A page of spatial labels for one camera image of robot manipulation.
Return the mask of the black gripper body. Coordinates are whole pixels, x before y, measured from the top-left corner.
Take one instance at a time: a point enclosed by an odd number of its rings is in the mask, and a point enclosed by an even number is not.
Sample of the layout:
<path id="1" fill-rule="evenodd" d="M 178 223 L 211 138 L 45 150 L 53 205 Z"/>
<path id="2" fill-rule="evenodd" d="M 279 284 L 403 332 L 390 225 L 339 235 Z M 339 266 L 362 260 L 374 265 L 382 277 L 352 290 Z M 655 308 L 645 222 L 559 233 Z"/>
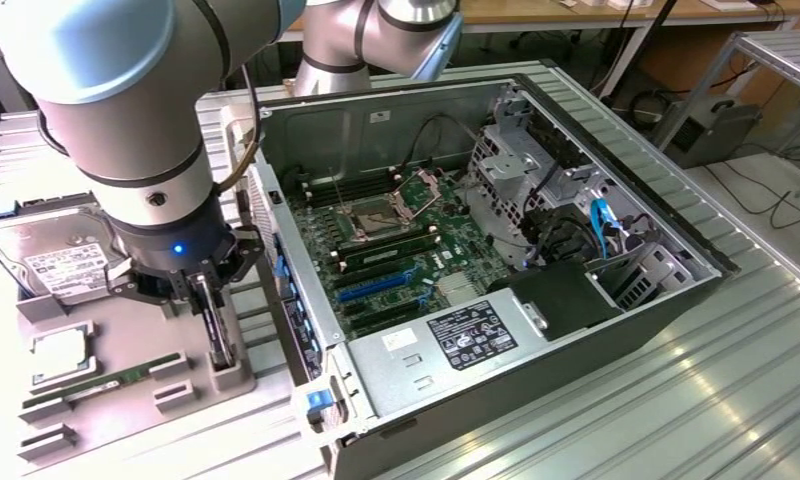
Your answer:
<path id="1" fill-rule="evenodd" d="M 115 276 L 140 272 L 158 277 L 182 272 L 195 291 L 198 313 L 218 310 L 207 282 L 207 267 L 208 258 L 231 230 L 220 205 L 206 202 L 184 218 L 160 225 L 132 225 L 116 218 L 111 218 L 110 223 L 128 259 L 108 272 Z"/>

